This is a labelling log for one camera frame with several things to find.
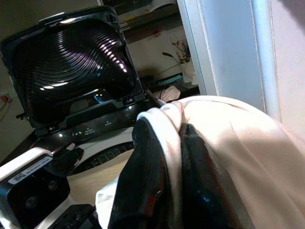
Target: white cloth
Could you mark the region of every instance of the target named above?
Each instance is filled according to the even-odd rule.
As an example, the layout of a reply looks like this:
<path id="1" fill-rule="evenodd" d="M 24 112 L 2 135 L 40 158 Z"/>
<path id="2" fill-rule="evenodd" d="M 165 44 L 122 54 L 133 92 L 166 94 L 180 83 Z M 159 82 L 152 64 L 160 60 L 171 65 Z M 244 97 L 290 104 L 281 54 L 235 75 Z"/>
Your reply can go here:
<path id="1" fill-rule="evenodd" d="M 108 228 L 118 180 L 119 177 L 117 177 L 111 183 L 99 190 L 95 196 L 95 206 L 96 212 L 98 214 L 99 223 L 100 226 L 105 229 Z"/>
<path id="2" fill-rule="evenodd" d="M 248 104 L 218 96 L 189 97 L 139 118 L 150 122 L 163 148 L 174 222 L 182 209 L 179 130 L 189 123 L 230 174 L 256 229 L 305 228 L 305 142 L 280 123 Z"/>

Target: black lid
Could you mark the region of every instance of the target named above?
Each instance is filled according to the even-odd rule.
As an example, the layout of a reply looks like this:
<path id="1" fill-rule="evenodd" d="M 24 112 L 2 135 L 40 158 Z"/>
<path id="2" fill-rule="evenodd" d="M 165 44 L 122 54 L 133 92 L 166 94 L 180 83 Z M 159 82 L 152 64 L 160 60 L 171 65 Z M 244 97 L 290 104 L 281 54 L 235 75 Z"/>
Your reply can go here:
<path id="1" fill-rule="evenodd" d="M 6 39 L 1 52 L 38 135 L 144 98 L 117 16 L 109 7 L 41 20 Z"/>

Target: electrical outlet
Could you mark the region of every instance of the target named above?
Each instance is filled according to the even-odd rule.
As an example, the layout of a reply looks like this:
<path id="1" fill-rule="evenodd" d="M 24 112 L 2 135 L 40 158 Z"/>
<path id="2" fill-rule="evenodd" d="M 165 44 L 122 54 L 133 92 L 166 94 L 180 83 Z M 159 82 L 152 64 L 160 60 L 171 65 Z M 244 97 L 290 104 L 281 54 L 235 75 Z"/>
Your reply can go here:
<path id="1" fill-rule="evenodd" d="M 8 99 L 8 100 L 7 100 L 8 103 L 11 103 L 11 102 L 13 101 L 13 99 L 10 97 L 10 95 L 9 95 L 8 93 L 0 95 L 0 98 L 1 98 L 1 100 L 3 100 L 3 101 L 4 101 L 4 99 L 6 99 L 5 97 Z"/>

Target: tinted glass lid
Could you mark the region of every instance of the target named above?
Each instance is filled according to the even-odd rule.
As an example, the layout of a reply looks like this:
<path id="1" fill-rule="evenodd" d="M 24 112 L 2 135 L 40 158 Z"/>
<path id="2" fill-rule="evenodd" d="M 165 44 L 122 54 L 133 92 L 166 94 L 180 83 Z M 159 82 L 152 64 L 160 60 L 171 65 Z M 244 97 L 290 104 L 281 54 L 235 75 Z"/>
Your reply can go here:
<path id="1" fill-rule="evenodd" d="M 142 91 L 115 15 L 108 13 L 111 23 L 101 10 L 40 25 L 4 42 L 4 62 L 34 127 Z"/>

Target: wooden surface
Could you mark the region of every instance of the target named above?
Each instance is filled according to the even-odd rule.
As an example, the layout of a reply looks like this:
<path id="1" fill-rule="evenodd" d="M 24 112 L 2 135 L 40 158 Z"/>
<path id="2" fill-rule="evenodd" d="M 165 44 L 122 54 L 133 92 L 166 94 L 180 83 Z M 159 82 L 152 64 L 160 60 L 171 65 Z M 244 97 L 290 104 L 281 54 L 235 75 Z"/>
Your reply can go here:
<path id="1" fill-rule="evenodd" d="M 120 174 L 132 152 L 133 149 L 128 150 L 100 166 L 68 177 L 71 197 L 77 203 L 94 206 L 96 192 Z"/>

